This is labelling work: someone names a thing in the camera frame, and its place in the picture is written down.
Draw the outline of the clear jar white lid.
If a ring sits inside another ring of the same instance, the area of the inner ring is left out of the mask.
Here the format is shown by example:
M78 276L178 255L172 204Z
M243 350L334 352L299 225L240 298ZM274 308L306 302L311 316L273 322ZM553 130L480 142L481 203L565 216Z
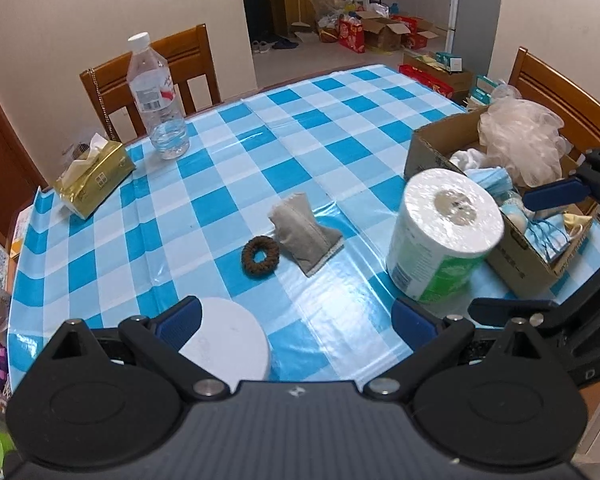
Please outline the clear jar white lid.
M242 380L267 380L271 346L254 315L228 299L201 299L201 324L180 349L182 356L234 391Z

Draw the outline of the yellow scrunchie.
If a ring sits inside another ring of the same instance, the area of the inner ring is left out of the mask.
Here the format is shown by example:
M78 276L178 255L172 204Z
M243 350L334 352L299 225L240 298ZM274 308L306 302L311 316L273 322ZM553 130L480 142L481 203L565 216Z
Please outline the yellow scrunchie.
M572 214L571 212L564 212L562 218L564 219L565 230L570 238L575 238L583 233L593 220L591 216Z

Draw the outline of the gold tissue pack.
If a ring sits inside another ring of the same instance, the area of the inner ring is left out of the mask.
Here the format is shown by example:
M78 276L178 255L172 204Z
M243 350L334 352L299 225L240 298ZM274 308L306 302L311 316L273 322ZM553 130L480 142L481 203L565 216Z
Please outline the gold tissue pack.
M86 220L129 177L134 162L122 143L94 133L69 153L71 160L53 184L73 214Z

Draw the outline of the brown wooden door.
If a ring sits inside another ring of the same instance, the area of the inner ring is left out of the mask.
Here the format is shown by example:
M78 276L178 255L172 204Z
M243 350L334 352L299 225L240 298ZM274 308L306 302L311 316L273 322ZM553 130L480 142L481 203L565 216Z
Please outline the brown wooden door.
M7 247L20 210L47 182L24 149L0 103L0 244Z

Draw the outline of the grey refrigerator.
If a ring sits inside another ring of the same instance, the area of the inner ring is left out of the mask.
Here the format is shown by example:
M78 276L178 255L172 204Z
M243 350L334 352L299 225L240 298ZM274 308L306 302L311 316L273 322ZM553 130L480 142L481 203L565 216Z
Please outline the grey refrigerator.
M445 51L462 59L464 70L488 73L502 0L451 0Z

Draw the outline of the white cloth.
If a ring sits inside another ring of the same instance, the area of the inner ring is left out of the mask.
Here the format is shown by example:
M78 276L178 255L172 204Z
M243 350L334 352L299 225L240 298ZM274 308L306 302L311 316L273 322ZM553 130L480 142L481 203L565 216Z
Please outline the white cloth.
M450 163L463 172L481 169L486 166L486 154L475 148L468 148L455 152L450 157Z

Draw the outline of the blue face mask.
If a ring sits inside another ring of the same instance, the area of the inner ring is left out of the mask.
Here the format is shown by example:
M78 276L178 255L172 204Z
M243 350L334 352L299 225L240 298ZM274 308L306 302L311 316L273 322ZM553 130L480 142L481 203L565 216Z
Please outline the blue face mask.
M512 178L507 170L500 166L466 169L465 174L486 190L499 205L508 200L514 190Z

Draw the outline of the clear water bottle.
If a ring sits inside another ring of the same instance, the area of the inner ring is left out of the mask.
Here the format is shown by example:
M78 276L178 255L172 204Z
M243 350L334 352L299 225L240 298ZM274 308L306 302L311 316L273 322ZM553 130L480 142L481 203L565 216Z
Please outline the clear water bottle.
M148 32L131 36L128 44L132 55L126 82L140 119L160 157L176 159L188 150L189 140L168 62L151 47Z

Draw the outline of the cardboard box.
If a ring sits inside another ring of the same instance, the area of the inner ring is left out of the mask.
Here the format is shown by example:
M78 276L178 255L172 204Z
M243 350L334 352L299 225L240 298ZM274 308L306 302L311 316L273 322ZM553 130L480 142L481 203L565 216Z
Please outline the cardboard box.
M478 122L485 106L424 125L412 134L404 167L407 179L422 170L445 168L457 172L449 157L479 144ZM600 268L600 222L590 226L569 244L565 252L547 264L509 220L500 244L486 262L518 297L565 301Z

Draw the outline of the blue checkered tablecloth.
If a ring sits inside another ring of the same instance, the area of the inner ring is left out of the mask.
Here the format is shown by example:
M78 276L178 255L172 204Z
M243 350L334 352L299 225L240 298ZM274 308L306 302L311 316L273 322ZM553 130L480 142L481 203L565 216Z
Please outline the blue checkered tablecloth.
M35 196L10 306L14 382L67 318L114 327L178 300L221 297L249 310L288 382L365 382L407 357L393 331L386 255L413 132L458 106L389 67L304 80L193 117L188 152L164 160L132 144L135 168L88 219ZM270 210L303 193L343 248L306 276L289 260L247 276L245 244Z

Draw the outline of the green toilet paper roll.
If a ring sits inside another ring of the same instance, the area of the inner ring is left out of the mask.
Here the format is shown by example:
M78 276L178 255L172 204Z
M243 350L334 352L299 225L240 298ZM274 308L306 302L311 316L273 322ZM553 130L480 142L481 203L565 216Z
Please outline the green toilet paper roll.
M404 188L386 268L405 296L431 304L455 294L498 246L498 204L464 174L427 169Z

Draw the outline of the pink mesh bath pouf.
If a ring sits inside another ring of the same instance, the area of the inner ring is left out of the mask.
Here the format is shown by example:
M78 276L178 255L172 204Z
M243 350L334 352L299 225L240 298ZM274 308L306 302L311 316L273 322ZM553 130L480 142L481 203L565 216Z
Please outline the pink mesh bath pouf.
M486 160L505 168L517 186L537 188L562 177L564 121L545 106L512 96L491 104L478 122Z

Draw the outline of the brown scrunchie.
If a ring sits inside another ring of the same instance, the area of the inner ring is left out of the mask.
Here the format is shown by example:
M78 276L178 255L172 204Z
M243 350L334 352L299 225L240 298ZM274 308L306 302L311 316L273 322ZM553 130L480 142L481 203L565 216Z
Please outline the brown scrunchie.
M244 248L240 260L245 274L260 278L272 274L280 258L279 246L274 238L260 235L253 237Z

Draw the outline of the blue round doll toy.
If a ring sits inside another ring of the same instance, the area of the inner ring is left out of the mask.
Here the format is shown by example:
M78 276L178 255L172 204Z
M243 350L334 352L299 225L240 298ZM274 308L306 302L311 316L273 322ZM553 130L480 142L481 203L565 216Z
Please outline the blue round doll toy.
M505 214L510 223L516 226L516 229L524 234L528 229L529 221L533 218L534 213L522 203L522 199L517 194L509 194L500 203L501 213Z

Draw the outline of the red carton on floor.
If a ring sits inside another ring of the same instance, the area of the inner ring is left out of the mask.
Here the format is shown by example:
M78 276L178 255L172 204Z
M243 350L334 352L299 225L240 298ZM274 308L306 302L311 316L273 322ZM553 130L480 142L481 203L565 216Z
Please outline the red carton on floor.
M365 37L362 21L352 16L342 16L338 25L338 42L355 53L365 52Z

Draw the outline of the wooden chair by box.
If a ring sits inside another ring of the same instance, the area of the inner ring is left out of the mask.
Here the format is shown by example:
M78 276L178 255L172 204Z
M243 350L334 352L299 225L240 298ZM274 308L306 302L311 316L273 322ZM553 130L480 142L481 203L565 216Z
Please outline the wooden chair by box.
M562 118L560 134L571 146L571 159L577 160L588 150L600 150L600 101L588 92L524 47L517 51L508 83L524 99Z

